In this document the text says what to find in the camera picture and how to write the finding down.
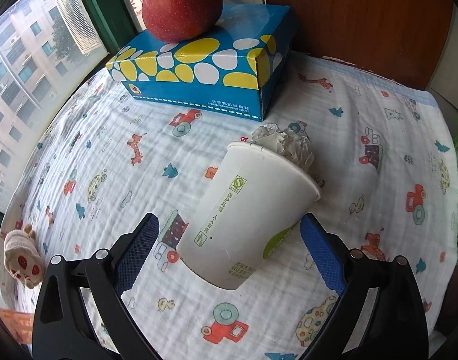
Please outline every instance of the crumpled paper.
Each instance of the crumpled paper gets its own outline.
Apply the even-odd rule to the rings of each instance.
[[[274,123],[259,126],[248,142],[283,156],[305,172],[309,171],[309,166],[314,161],[309,138],[297,135],[290,129],[280,130]]]

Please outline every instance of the paper cup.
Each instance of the paper cup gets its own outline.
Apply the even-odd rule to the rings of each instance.
[[[261,146],[233,142],[177,245],[209,283],[235,290],[319,199],[314,180]]]

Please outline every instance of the wooden board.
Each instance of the wooden board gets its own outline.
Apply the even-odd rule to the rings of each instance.
[[[333,57],[424,89],[444,47],[452,0],[267,0],[299,18],[295,51]]]

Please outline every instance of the plush toy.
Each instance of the plush toy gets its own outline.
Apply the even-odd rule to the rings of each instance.
[[[4,240],[4,266],[13,278],[30,290],[43,281],[46,268],[36,249],[36,233],[32,225],[13,230]]]

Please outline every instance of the apple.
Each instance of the apple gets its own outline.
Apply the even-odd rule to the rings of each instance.
[[[142,19],[157,39],[175,43],[209,30],[222,13],[222,0],[143,0]]]

